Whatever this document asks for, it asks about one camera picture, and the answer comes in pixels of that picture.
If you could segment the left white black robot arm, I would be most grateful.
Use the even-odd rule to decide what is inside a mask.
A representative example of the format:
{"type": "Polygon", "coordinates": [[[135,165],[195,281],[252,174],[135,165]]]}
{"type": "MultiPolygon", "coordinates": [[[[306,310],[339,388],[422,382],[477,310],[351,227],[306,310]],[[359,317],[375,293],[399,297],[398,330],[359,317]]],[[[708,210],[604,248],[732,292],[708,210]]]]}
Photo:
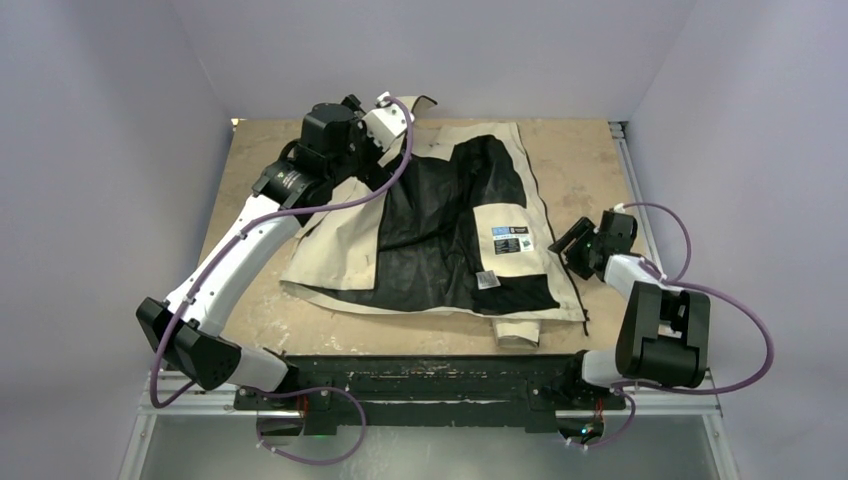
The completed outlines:
{"type": "Polygon", "coordinates": [[[279,354],[241,346],[223,330],[247,288],[315,214],[335,210],[336,187],[349,179],[369,193],[338,207],[365,204],[396,183],[411,160],[412,110],[389,93],[365,111],[350,95],[307,113],[298,138],[266,166],[219,243],[165,299],[144,299],[136,317],[151,348],[156,378],[163,365],[213,390],[225,383],[259,390],[272,408],[297,399],[298,382],[279,354]]]}

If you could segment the beige jacket with black lining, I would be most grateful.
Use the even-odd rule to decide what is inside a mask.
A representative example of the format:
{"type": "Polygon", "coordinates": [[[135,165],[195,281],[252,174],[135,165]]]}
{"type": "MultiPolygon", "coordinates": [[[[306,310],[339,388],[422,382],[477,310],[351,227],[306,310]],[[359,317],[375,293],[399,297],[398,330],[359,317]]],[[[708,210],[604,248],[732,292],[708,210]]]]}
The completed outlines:
{"type": "Polygon", "coordinates": [[[501,346],[534,349],[543,322],[588,319],[553,242],[516,122],[419,128],[400,180],[315,215],[279,280],[341,312],[488,318],[501,346]]]}

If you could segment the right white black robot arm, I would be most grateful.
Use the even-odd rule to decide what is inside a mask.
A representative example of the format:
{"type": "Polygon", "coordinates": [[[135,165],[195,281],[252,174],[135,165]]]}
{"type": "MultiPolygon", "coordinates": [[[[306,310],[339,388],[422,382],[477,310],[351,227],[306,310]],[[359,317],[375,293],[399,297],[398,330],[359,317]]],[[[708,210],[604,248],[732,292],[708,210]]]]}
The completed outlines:
{"type": "Polygon", "coordinates": [[[605,211],[598,224],[582,217],[549,246],[569,271],[597,278],[626,301],[615,347],[583,353],[580,369],[562,379],[563,397],[573,406],[627,381],[695,388],[705,377],[710,300],[670,285],[633,252],[637,233],[635,217],[605,211]]]}

